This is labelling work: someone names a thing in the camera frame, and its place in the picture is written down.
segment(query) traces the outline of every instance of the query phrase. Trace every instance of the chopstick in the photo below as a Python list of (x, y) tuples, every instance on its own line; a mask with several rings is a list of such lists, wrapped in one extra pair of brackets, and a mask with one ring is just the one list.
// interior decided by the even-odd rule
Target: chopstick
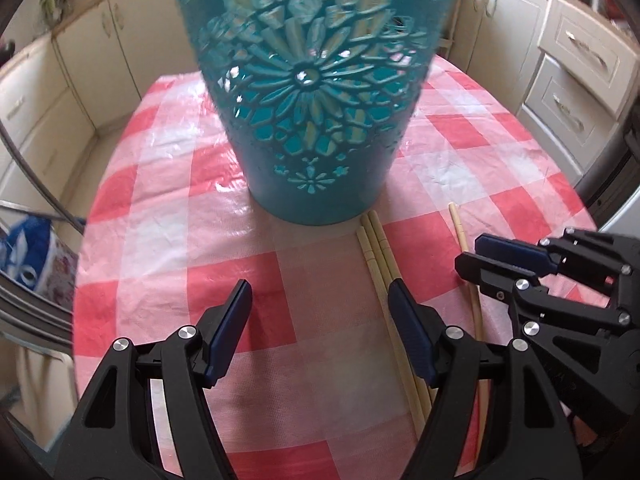
[(391, 319), (391, 314), (389, 313), (389, 308), (386, 304), (386, 286), (382, 277), (383, 275), (380, 271), (378, 261), (376, 260), (376, 255), (373, 248), (371, 247), (371, 243), (369, 241), (369, 238), (367, 237), (365, 228), (358, 227), (358, 229), (356, 230), (356, 234), (358, 235), (358, 241), (360, 242), (360, 247), (362, 248), (362, 254), (367, 263), (367, 267), (369, 267), (369, 273), (371, 275), (371, 279), (373, 280), (374, 288), (376, 289), (376, 295), (378, 296), (378, 301), (380, 302), (380, 307), (382, 308), (383, 317), (385, 318), (386, 329), (391, 339), (391, 346), (394, 351), (394, 357), (396, 358), (396, 364), (398, 364), (400, 380), (402, 382), (402, 387), (404, 388), (406, 400), (409, 403), (409, 411), (414, 423), (415, 434), (417, 438), (420, 438), (422, 430), (424, 429), (425, 417), (422, 412), (420, 397), (418, 396), (418, 391), (415, 386), (413, 371), (411, 370), (409, 359), (404, 352), (404, 347), (402, 346), (402, 341), (400, 339), (398, 329), (396, 329), (396, 325)]
[(396, 258), (389, 246), (380, 219), (375, 211), (360, 217), (362, 227), (358, 228), (358, 240), (362, 247), (369, 272), (371, 274), (378, 301), (382, 309), (386, 328), (391, 339), (396, 363), (401, 376), (402, 386), (409, 402), (409, 409), (414, 420), (416, 435), (420, 437), (424, 423), (431, 413), (432, 392), (426, 383), (414, 374), (411, 363), (404, 351), (398, 329), (389, 314), (386, 293), (391, 282), (401, 278)]
[[(398, 267), (398, 263), (396, 262), (394, 252), (391, 249), (391, 245), (389, 244), (389, 240), (386, 239), (385, 229), (382, 227), (382, 222), (380, 221), (378, 213), (372, 209), (371, 211), (369, 211), (368, 215), (363, 215), (361, 217), (363, 222), (367, 221), (367, 219), (364, 218), (365, 216), (373, 227), (376, 241), (380, 245), (380, 251), (382, 252), (386, 266), (389, 269), (390, 279), (386, 284), (386, 288), (388, 289), (393, 280), (402, 278), (402, 274), (400, 274), (400, 269)], [(436, 390), (432, 390), (430, 387), (428, 387), (427, 383), (420, 377), (416, 376), (415, 373), (414, 381), (415, 387), (418, 390), (418, 396), (420, 397), (420, 405), (422, 406), (424, 419), (426, 420), (427, 418), (429, 418), (431, 407), (435, 402)]]
[[(453, 220), (453, 226), (458, 236), (458, 243), (460, 244), (460, 250), (463, 253), (469, 252), (469, 245), (466, 242), (465, 230), (462, 227), (460, 221), (460, 213), (458, 206), (453, 202), (449, 203), (449, 213)], [(471, 314), (474, 320), (474, 331), (476, 332), (476, 339), (478, 341), (484, 341), (484, 324), (482, 322), (482, 308), (480, 306), (480, 293), (478, 292), (478, 286), (474, 283), (467, 282), (466, 284), (469, 297), (471, 298)], [(479, 407), (479, 427), (478, 427), (478, 444), (476, 447), (476, 460), (480, 454), (482, 447), (482, 437), (484, 435), (484, 428), (486, 426), (486, 414), (489, 409), (489, 381), (478, 381), (478, 407)]]

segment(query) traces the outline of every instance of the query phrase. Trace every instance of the kitchen cabinet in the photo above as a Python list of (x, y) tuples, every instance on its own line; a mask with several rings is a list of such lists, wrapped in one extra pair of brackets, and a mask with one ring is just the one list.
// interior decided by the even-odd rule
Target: kitchen cabinet
[(540, 148), (551, 156), (569, 184), (575, 187), (584, 175), (584, 171), (566, 146), (556, 137), (556, 134), (553, 133), (535, 113), (529, 110), (526, 104), (520, 107), (520, 111), (518, 111), (516, 117), (522, 126), (529, 130), (531, 135), (536, 139)]
[(161, 75), (198, 70), (175, 0), (109, 0), (109, 3), (122, 51), (140, 95)]
[(525, 100), (584, 170), (619, 128), (599, 102), (554, 59), (545, 56)]
[(546, 0), (485, 0), (466, 73), (517, 113), (541, 53), (537, 46)]
[(108, 1), (62, 30), (56, 43), (71, 83), (96, 128), (136, 109), (140, 94), (122, 53)]
[[(20, 152), (50, 192), (60, 198), (93, 135), (93, 125), (71, 90), (67, 89), (35, 125)], [(14, 162), (0, 181), (0, 199), (42, 211), (53, 211)], [(0, 219), (6, 225), (20, 218), (21, 215), (0, 212)]]
[[(49, 36), (34, 41), (4, 67), (0, 77), (0, 118), (16, 146), (23, 144), (67, 88)], [(0, 176), (11, 160), (0, 145)]]
[(485, 0), (462, 0), (460, 3), (453, 46), (447, 59), (463, 72), (468, 69), (474, 51), (482, 16), (484, 16), (484, 2)]
[(640, 59), (637, 47), (609, 27), (583, 7), (549, 0), (539, 46), (618, 117), (632, 94)]

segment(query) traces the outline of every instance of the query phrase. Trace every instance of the table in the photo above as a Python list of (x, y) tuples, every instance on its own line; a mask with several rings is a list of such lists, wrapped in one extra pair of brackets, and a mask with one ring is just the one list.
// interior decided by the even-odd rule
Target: table
[[(473, 333), (453, 268), (450, 201), (469, 240), (491, 232), (534, 242), (566, 225), (593, 228), (524, 127), (437, 57), (374, 207), (417, 301)], [(252, 314), (228, 374), (206, 390), (238, 478), (399, 478), (416, 439), (357, 225), (270, 216), (248, 193), (200, 74), (161, 78), (124, 131), (84, 234), (74, 307), (80, 391), (117, 336), (164, 339), (245, 278)], [(599, 301), (563, 278), (545, 284)], [(482, 298), (482, 310), (488, 339), (509, 341), (504, 305)], [(161, 384), (153, 389), (164, 465), (178, 472)], [(472, 466), (477, 433), (474, 416), (460, 472)]]

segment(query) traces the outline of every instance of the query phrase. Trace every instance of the metal screw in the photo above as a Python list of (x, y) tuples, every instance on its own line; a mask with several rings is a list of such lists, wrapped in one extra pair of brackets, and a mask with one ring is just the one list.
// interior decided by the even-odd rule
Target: metal screw
[(631, 314), (625, 312), (624, 310), (620, 312), (620, 315), (618, 316), (618, 323), (620, 323), (620, 325), (622, 326), (627, 326), (629, 323), (631, 323)]
[(514, 339), (511, 344), (518, 352), (524, 352), (529, 348), (529, 345), (524, 339)]
[(535, 321), (527, 321), (522, 330), (527, 335), (536, 335), (540, 332), (540, 325)]
[(462, 336), (465, 335), (459, 326), (448, 326), (445, 334), (449, 339), (462, 339)]
[(178, 336), (180, 336), (182, 339), (191, 339), (196, 335), (196, 332), (196, 327), (187, 325), (178, 330)]
[(122, 352), (123, 350), (126, 350), (128, 346), (129, 340), (123, 337), (121, 337), (120, 339), (116, 339), (116, 341), (113, 342), (113, 349), (116, 352)]

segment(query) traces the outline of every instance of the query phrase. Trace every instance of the flower relief design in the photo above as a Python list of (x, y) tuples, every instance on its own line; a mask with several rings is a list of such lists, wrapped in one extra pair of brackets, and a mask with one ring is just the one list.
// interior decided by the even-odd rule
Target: flower relief design
[(226, 12), (196, 41), (205, 77), (238, 131), (248, 127), (287, 163), (275, 164), (275, 174), (314, 194), (348, 174), (348, 166), (331, 170), (328, 158), (342, 162), (358, 145), (402, 130), (433, 34), (396, 16), (392, 0), (223, 2)]

